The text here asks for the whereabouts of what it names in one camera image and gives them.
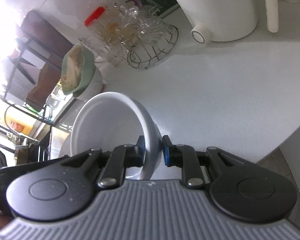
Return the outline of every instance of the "white kettle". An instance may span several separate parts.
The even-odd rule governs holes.
[[[234,41],[251,33],[257,25],[253,0],[177,0],[193,26],[199,43]],[[278,0],[266,0],[268,30],[279,28]]]

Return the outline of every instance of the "orange label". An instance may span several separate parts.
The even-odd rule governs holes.
[[[25,129],[24,125],[13,121],[10,123],[10,127],[17,132],[23,132],[23,130]]]

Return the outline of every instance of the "circular black disc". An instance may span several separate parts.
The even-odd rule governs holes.
[[[254,223],[282,218],[297,201],[291,181],[257,165],[229,167],[211,184],[210,196],[224,213]]]
[[[95,195],[92,183],[79,169],[57,164],[25,174],[9,185],[7,201],[17,216],[56,221],[90,204]]]

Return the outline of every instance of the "green bowl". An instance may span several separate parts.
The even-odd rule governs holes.
[[[62,70],[61,75],[65,75],[67,72],[67,63],[68,63],[68,54],[62,60]],[[77,92],[80,90],[85,90],[89,85],[91,79],[93,78],[93,74],[96,70],[96,66],[94,64],[94,55],[93,53],[85,47],[82,47],[82,56],[83,56],[83,64],[81,68],[81,80],[79,85],[73,90],[67,90],[65,87],[62,87],[63,93],[67,96],[73,92]]]

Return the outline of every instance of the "yellow container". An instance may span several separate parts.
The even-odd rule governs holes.
[[[4,122],[4,112],[6,111],[8,104],[2,102],[4,105],[0,106],[0,119],[4,126],[6,126]],[[6,114],[6,121],[10,128],[17,132],[21,132],[23,134],[29,135],[36,119],[28,116],[27,114],[10,107]]]

